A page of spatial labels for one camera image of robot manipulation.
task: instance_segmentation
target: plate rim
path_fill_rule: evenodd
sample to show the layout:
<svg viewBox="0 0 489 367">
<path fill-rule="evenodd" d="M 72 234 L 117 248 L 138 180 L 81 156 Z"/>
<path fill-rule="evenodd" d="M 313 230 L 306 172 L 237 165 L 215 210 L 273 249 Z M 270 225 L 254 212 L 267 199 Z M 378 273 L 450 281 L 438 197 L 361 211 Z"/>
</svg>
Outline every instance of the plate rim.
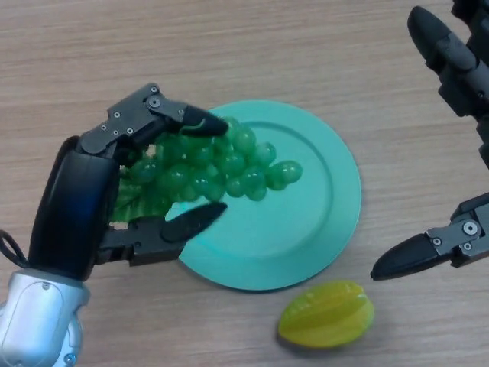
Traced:
<svg viewBox="0 0 489 367">
<path fill-rule="evenodd" d="M 218 257 L 218 258 L 202 257 L 200 254 L 198 254 L 198 252 L 205 252 L 204 248 L 205 248 L 206 241 L 202 239 L 203 234 L 191 240 L 189 244 L 187 244 L 186 248 L 183 250 L 182 254 L 180 255 L 180 261 L 189 270 L 198 274 L 200 277 L 206 279 L 207 281 L 211 281 L 213 283 L 220 284 L 221 286 L 225 286 L 241 291 L 274 291 L 285 287 L 291 287 L 293 285 L 303 283 L 304 281 L 307 281 L 310 278 L 315 277 L 322 271 L 326 270 L 327 267 L 329 267 L 340 256 L 340 254 L 343 253 L 345 248 L 348 246 L 348 243 L 351 241 L 351 237 L 355 234 L 361 215 L 361 207 L 362 207 L 362 200 L 363 200 L 362 187 L 361 187 L 361 175 L 351 150 L 343 141 L 341 136 L 333 128 L 331 128 L 331 126 L 329 126 L 325 121 L 321 120 L 317 115 L 313 115 L 311 112 L 305 109 L 301 109 L 300 107 L 295 105 L 291 105 L 284 102 L 273 101 L 273 100 L 266 100 L 266 99 L 246 99 L 246 100 L 241 100 L 236 102 L 230 102 L 220 106 L 216 106 L 215 108 L 210 109 L 210 112 L 220 116 L 232 115 L 233 117 L 236 117 L 241 122 L 242 119 L 250 120 L 250 118 L 246 119 L 241 117 L 242 114 L 239 111 L 247 110 L 245 114 L 253 115 L 254 113 L 259 114 L 260 109 L 266 109 L 266 111 L 263 111 L 261 115 L 267 115 L 267 116 L 266 117 L 256 116 L 251 119 L 253 119 L 256 122 L 261 121 L 261 122 L 270 122 L 274 124 L 279 123 L 279 125 L 285 125 L 286 127 L 298 132 L 300 135 L 305 136 L 306 138 L 308 138 L 308 140 L 311 140 L 311 143 L 316 142 L 316 144 L 314 144 L 315 148 L 320 152 L 322 157 L 328 163 L 328 168 L 330 170 L 330 177 L 332 182 L 333 201 L 330 205 L 329 219 L 325 225 L 326 228 L 320 231 L 320 233 L 317 235 L 316 238 L 319 237 L 324 237 L 325 239 L 331 237 L 335 238 L 338 236 L 338 233 L 327 233 L 329 231 L 329 228 L 331 227 L 335 228 L 340 225 L 344 226 L 345 224 L 342 223 L 342 220 L 346 216 L 349 219 L 349 223 L 348 223 L 347 230 L 341 231 L 342 234 L 339 235 L 340 238 L 335 239 L 336 243 L 341 243 L 341 245 L 337 245 L 334 250 L 329 249 L 324 251 L 324 253 L 330 254 L 328 261 L 315 261 L 314 266 L 312 267 L 308 267 L 307 265 L 301 265 L 298 268 L 301 269 L 309 268 L 309 270 L 301 271 L 301 276 L 297 276 L 297 275 L 294 276 L 292 270 L 290 276 L 286 281 L 284 280 L 283 277 L 278 277 L 278 280 L 274 278 L 273 274 L 271 274 L 273 272 L 270 271 L 270 268 L 268 270 L 263 269 L 263 267 L 267 267 L 267 260 L 256 261 L 255 265 L 250 266 L 249 259 L 245 259 L 244 261 L 239 261 L 238 259 L 233 258 L 234 261 L 232 262 L 231 266 L 228 265 L 227 267 L 225 267 L 225 264 L 219 265 L 219 262 L 222 262 L 222 260 L 220 260 L 222 259 L 222 257 Z M 283 120 L 284 113 L 288 113 L 291 116 L 296 115 L 296 119 L 290 119 L 289 121 L 285 122 Z M 301 121 L 302 123 L 308 121 L 306 129 L 302 131 L 298 131 L 297 126 L 293 126 L 298 123 L 296 121 Z M 320 135 L 315 134 L 314 131 L 317 131 L 319 129 L 323 130 L 322 134 Z M 327 147 L 320 144 L 321 137 L 325 135 L 328 136 L 328 140 L 329 140 L 328 141 L 329 146 Z M 346 185 L 344 184 L 345 182 L 342 182 L 341 185 L 338 185 L 338 181 L 345 180 L 345 177 L 341 177 L 341 174 L 340 177 L 338 177 L 338 173 L 342 172 L 341 171 L 342 168 L 338 167 L 339 160 L 337 159 L 332 160 L 329 156 L 325 155 L 325 152 L 331 148 L 340 148 L 340 152 L 335 152 L 335 157 L 338 157 L 338 155 L 341 154 L 343 156 L 342 158 L 343 161 L 345 160 L 349 161 L 348 162 L 349 172 L 347 172 L 345 176 L 349 175 L 350 177 L 348 178 L 347 181 L 349 182 Z M 350 190 L 351 187 L 353 187 L 353 189 L 355 189 L 356 192 L 353 191 L 348 192 L 348 190 Z M 335 197 L 337 196 L 336 192 L 338 191 L 340 193 L 347 191 L 345 192 L 345 194 L 347 195 L 347 199 L 349 196 L 349 201 L 347 205 L 348 208 L 343 208 L 343 213 L 341 213 L 343 204 L 337 203 L 335 201 Z M 185 210 L 187 208 L 188 206 L 182 205 L 180 207 L 180 210 Z M 345 214 L 344 209 L 348 210 L 348 215 Z M 338 217 L 334 217 L 335 210 L 338 212 Z M 308 252 L 313 252 L 313 249 L 318 249 L 318 248 L 320 248 L 318 245 L 314 245 L 310 250 L 308 250 Z M 302 255 L 299 254 L 299 256 L 296 256 L 295 259 L 296 262 L 298 261 L 308 262 L 308 256 L 305 256 L 304 252 L 302 253 Z M 217 270 L 217 273 L 216 273 L 216 269 L 214 269 L 215 266 L 217 267 L 221 266 L 221 269 Z M 242 267 L 242 277 L 240 281 L 237 281 L 237 278 L 234 275 L 236 272 L 235 269 L 236 266 Z M 257 268 L 258 269 L 261 268 L 262 275 L 263 276 L 268 275 L 269 278 L 266 280 L 264 279 L 262 281 L 250 281 L 250 276 L 252 276 L 255 279 L 257 278 L 257 275 L 253 276 L 252 274 L 249 274 L 250 272 L 253 272 L 253 270 L 256 271 Z M 225 276 L 226 273 L 233 274 L 230 278 L 227 279 L 227 281 Z"/>
</svg>

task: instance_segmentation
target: wood grain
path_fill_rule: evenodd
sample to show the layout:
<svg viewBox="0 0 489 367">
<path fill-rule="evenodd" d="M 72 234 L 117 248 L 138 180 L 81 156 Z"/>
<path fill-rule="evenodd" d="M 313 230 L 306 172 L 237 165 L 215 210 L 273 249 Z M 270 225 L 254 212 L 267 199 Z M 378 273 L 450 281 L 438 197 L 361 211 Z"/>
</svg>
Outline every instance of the wood grain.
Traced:
<svg viewBox="0 0 489 367">
<path fill-rule="evenodd" d="M 301 106 L 345 139 L 361 169 L 355 237 L 300 287 L 242 294 L 177 263 L 97 268 L 79 365 L 485 365 L 487 262 L 399 281 L 369 278 L 387 248 L 445 225 L 489 182 L 475 123 L 440 99 L 436 76 L 410 40 L 406 20 L 417 4 L 467 37 L 449 0 L 0 2 L 0 223 L 25 251 L 61 142 L 150 81 L 202 107 L 239 99 Z M 14 269 L 0 264 L 2 298 Z M 305 287 L 342 278 L 364 285 L 376 304 L 372 330 L 320 355 L 278 344 L 274 326 L 288 302 Z"/>
</svg>

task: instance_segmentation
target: green grapes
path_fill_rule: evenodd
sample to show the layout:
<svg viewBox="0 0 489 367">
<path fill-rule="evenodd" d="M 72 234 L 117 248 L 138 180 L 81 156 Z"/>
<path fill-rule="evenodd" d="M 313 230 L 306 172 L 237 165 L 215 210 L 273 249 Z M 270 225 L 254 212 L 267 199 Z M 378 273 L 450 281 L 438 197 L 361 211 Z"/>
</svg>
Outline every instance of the green grapes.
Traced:
<svg viewBox="0 0 489 367">
<path fill-rule="evenodd" d="M 257 143 L 251 128 L 232 117 L 223 117 L 229 129 L 214 138 L 163 133 L 154 153 L 132 167 L 121 168 L 113 222 L 140 216 L 166 216 L 174 203 L 224 195 L 260 202 L 268 190 L 282 191 L 296 183 L 303 169 L 295 161 L 277 159 L 272 143 Z"/>
</svg>

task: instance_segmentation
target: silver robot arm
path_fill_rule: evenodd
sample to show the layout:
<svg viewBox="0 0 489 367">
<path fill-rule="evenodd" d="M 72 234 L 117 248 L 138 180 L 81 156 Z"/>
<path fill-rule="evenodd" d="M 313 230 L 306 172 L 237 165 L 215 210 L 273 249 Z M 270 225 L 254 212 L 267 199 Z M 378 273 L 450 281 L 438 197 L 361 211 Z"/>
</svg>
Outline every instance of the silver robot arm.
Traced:
<svg viewBox="0 0 489 367">
<path fill-rule="evenodd" d="M 0 306 L 0 366 L 74 366 L 83 338 L 78 311 L 89 299 L 81 281 L 34 269 L 13 273 Z"/>
</svg>

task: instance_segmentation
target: screw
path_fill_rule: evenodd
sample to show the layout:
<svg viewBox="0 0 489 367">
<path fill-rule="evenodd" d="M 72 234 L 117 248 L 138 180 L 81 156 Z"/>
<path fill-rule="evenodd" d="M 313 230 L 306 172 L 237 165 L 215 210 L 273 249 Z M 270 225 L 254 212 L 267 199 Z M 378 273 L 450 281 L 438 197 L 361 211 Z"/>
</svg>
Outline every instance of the screw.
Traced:
<svg viewBox="0 0 489 367">
<path fill-rule="evenodd" d="M 160 100 L 156 97 L 151 97 L 150 98 L 150 106 L 154 107 L 154 108 L 160 107 Z"/>
<path fill-rule="evenodd" d="M 466 222 L 462 229 L 466 235 L 474 235 L 477 233 L 477 225 L 473 222 Z"/>
<path fill-rule="evenodd" d="M 66 354 L 64 356 L 64 362 L 66 365 L 75 365 L 76 364 L 76 356 L 72 353 Z"/>
</svg>

